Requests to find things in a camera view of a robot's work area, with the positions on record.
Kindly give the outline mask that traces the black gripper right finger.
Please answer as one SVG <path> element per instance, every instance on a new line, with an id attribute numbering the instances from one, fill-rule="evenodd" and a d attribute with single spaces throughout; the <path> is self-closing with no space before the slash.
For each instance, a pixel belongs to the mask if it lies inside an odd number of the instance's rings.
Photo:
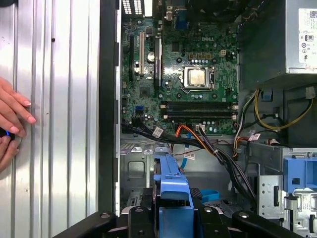
<path id="1" fill-rule="evenodd" d="M 296 238 L 297 234 L 250 211 L 227 217 L 216 206 L 204 206 L 203 194 L 190 189 L 194 202 L 195 238 Z"/>

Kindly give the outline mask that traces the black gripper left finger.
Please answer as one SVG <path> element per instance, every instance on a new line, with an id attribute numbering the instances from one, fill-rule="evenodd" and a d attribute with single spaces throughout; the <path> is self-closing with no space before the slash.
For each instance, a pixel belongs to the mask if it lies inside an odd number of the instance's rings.
<path id="1" fill-rule="evenodd" d="M 153 189 L 138 193 L 135 205 L 125 207 L 119 216 L 110 211 L 95 212 L 56 238 L 154 238 Z"/>

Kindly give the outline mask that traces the person's right hand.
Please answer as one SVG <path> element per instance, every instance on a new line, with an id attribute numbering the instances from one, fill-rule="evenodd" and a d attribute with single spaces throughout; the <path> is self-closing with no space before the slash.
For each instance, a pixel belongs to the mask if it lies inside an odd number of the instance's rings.
<path id="1" fill-rule="evenodd" d="M 2 173 L 19 152 L 21 138 L 11 140 L 9 136 L 0 138 L 0 172 Z"/>

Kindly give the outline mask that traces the person's left hand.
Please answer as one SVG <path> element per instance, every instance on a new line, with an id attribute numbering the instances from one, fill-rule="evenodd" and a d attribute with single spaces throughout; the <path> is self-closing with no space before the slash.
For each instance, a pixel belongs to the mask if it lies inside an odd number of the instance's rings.
<path id="1" fill-rule="evenodd" d="M 0 78 L 0 127 L 19 137 L 26 136 L 19 118 L 27 123 L 33 124 L 36 119 L 26 108 L 31 106 L 31 102 L 23 95 L 13 90 L 12 85 Z"/>

